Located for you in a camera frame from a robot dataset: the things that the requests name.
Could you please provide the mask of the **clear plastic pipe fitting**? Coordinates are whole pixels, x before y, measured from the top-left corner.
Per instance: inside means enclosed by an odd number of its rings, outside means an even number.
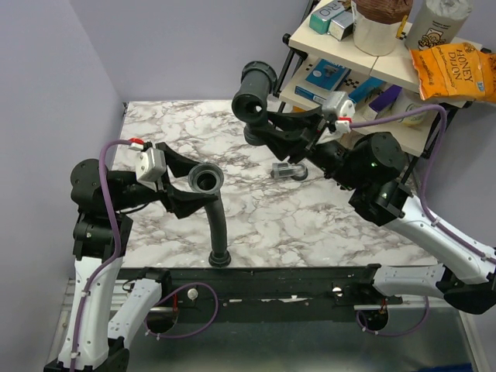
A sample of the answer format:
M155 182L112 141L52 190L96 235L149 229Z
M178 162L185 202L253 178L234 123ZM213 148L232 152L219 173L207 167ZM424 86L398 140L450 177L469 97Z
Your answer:
M270 176L273 179L289 177L295 181L304 181L308 177L308 168L303 163L273 163Z

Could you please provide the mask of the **grey T pipe fitting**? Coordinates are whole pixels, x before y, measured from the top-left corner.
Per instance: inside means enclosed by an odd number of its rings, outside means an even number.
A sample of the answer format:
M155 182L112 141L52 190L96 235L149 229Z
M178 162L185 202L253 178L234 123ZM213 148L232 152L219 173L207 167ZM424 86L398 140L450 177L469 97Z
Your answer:
M268 124L267 97L277 84L274 69L263 61L245 65L241 74L240 88L232 99L232 112L245 123L243 135L252 146L264 146L265 142L253 133L253 128Z

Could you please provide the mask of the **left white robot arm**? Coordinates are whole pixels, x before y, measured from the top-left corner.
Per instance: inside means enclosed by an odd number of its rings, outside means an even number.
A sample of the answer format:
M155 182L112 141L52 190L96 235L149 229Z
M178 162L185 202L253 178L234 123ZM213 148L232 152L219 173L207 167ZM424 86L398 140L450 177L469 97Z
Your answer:
M176 189L170 177L197 167L166 143L118 139L97 159L71 172L71 199L78 218L73 231L75 287L66 339L46 371L125 371L129 349L150 309L167 304L175 291L168 269L144 268L121 308L111 313L115 283L133 220L126 210L160 202L179 219L210 202L214 194Z

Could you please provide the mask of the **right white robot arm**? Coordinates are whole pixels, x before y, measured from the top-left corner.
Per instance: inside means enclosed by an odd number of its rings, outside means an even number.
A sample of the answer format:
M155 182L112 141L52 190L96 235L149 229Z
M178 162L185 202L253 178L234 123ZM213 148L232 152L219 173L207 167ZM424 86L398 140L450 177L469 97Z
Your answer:
M495 249L476 242L433 213L425 192L412 194L398 181L405 153L390 132L372 133L349 150L337 140L321 143L324 129L343 135L363 126L397 120L353 122L321 108L295 114L265 112L245 134L255 137L279 160L309 160L325 178L353 191L349 203L356 214L423 248L438 261L433 266L376 266L374 276L357 283L358 298L419 295L441 298L454 308L480 315L495 305Z

